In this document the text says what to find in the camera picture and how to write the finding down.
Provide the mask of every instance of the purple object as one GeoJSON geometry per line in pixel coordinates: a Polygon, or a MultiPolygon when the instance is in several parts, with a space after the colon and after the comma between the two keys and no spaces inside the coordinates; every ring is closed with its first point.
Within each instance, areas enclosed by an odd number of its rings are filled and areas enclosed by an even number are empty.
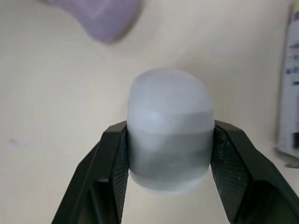
{"type": "Polygon", "coordinates": [[[51,0],[73,15],[91,38],[111,42],[137,13],[139,0],[51,0]]]}

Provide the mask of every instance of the soft white object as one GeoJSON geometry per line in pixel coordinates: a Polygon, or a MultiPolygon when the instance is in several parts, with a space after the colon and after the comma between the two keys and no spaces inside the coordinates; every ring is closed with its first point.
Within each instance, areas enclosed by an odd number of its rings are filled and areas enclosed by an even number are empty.
{"type": "Polygon", "coordinates": [[[134,81],[128,100],[130,175],[161,194],[196,187],[213,148],[213,107],[206,87],[175,69],[154,69],[134,81]]]}

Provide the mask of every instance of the blurry purple object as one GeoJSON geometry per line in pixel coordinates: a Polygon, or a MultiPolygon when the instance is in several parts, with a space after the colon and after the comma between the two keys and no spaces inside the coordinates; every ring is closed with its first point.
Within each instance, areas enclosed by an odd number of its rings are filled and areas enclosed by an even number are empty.
{"type": "Polygon", "coordinates": [[[73,15],[91,38],[111,42],[128,27],[139,0],[51,0],[73,15]]]}

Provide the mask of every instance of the textured grip pad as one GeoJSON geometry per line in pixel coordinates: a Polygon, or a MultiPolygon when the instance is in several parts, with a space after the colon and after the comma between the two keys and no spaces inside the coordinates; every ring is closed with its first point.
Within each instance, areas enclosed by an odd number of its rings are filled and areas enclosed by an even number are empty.
{"type": "Polygon", "coordinates": [[[211,167],[228,220],[235,223],[250,188],[251,176],[228,135],[218,127],[214,132],[211,167]]]}

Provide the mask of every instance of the cream wall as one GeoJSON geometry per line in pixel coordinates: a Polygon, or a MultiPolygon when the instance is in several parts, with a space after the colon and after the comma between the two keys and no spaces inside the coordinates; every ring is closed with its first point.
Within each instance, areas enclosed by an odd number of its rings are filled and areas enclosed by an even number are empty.
{"type": "MultiPolygon", "coordinates": [[[[119,43],[92,42],[58,8],[0,2],[0,223],[50,223],[77,164],[126,119],[133,79],[175,67],[208,87],[217,119],[242,128],[296,193],[299,171],[271,151],[290,1],[145,0],[119,43]]],[[[228,224],[211,172],[184,196],[131,179],[123,224],[228,224]]]]}

